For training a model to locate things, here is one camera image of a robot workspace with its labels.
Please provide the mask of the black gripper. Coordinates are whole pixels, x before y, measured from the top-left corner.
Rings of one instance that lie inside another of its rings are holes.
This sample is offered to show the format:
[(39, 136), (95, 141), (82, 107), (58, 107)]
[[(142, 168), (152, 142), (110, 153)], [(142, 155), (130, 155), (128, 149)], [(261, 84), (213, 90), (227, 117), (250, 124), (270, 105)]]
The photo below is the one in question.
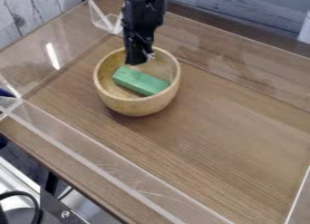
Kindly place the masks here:
[(142, 64), (155, 57), (154, 34), (163, 24), (164, 13), (166, 0), (123, 0), (123, 43), (127, 64)]

